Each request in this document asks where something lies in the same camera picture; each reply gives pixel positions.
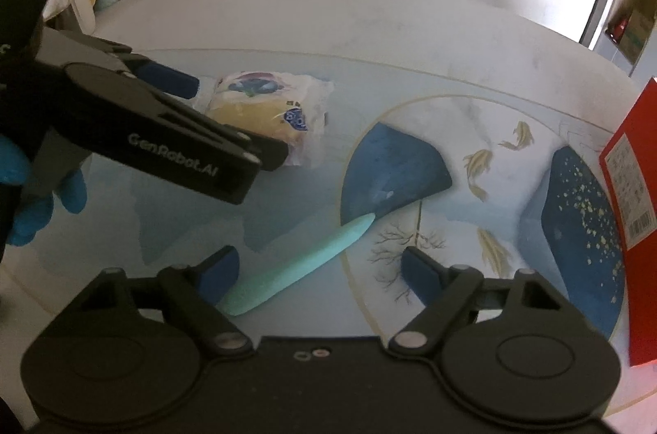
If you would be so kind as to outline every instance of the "red object on shelf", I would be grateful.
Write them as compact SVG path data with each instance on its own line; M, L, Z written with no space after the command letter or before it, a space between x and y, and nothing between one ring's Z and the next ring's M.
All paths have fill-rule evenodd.
M629 22L629 17L623 17L609 32L609 37L612 38L612 41L617 45L620 43L623 34L625 34L625 29L627 28L627 23Z
M657 361L656 112L652 78L600 154L625 262L630 365Z

